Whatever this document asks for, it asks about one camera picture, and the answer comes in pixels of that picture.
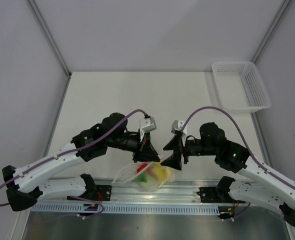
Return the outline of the red tomato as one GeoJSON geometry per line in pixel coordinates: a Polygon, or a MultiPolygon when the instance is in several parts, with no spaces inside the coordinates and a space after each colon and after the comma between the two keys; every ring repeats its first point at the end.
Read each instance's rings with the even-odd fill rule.
{"type": "Polygon", "coordinates": [[[141,172],[147,172],[148,175],[152,174],[152,168],[151,168],[152,163],[142,163],[137,169],[136,173],[141,173],[141,172]]]}

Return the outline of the clear zip top bag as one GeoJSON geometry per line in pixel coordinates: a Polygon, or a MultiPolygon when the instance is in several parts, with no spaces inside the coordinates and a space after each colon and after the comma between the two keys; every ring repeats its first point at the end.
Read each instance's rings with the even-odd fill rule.
{"type": "Polygon", "coordinates": [[[130,187],[139,192],[153,192],[176,180],[178,170],[159,162],[131,163],[123,167],[112,181],[116,187],[130,187]]]}

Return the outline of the yellow banana bunch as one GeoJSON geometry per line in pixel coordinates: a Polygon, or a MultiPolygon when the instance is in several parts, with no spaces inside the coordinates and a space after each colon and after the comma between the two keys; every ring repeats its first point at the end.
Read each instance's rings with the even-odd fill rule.
{"type": "Polygon", "coordinates": [[[162,166],[158,162],[152,164],[152,173],[159,184],[164,184],[165,182],[172,182],[175,177],[172,168],[162,166]]]}

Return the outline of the white radish with leaves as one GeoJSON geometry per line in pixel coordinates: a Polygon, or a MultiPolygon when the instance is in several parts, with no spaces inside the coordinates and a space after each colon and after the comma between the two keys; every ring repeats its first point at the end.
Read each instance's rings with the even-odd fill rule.
{"type": "Polygon", "coordinates": [[[139,192],[152,192],[159,188],[160,184],[154,175],[142,173],[138,175],[133,181],[133,187],[139,192]]]}

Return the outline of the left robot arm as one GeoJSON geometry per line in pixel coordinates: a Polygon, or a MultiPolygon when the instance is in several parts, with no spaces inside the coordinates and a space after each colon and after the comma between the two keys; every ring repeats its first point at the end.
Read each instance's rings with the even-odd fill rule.
{"type": "Polygon", "coordinates": [[[128,131],[127,124],[127,116],[112,113],[101,123],[81,131],[52,155],[24,167],[4,167],[2,175],[11,209],[20,212],[41,200],[57,198],[98,200],[98,187],[90,174],[65,179],[53,176],[105,155],[108,148],[132,153],[135,163],[159,162],[150,135],[157,128],[154,118],[146,114],[139,121],[137,132],[128,131]]]}

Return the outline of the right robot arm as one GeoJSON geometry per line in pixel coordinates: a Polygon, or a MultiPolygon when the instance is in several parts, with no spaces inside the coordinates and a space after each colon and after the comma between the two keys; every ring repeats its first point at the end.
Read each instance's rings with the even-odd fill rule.
{"type": "Polygon", "coordinates": [[[174,134],[163,148],[172,155],[161,162],[162,166],[182,170],[189,157],[214,156],[220,168],[239,174],[260,184],[260,187],[242,183],[223,176],[215,187],[220,202],[248,202],[280,215],[295,227],[295,181],[285,177],[265,163],[255,162],[244,146],[228,140],[225,132],[214,122],[199,128],[200,138],[188,139],[184,121],[175,120],[171,126],[174,134]]]}

